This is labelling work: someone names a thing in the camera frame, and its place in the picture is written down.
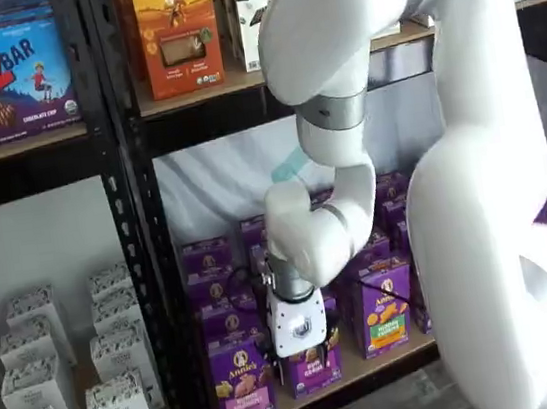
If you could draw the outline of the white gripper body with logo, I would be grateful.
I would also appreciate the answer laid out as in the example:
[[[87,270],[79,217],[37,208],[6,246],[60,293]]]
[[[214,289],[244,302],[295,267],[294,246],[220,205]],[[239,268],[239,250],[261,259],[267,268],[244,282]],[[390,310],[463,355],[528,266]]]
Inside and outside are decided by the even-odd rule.
[[[274,293],[268,293],[267,297],[267,324],[278,357],[291,357],[325,341],[327,316],[319,288],[295,303]]]

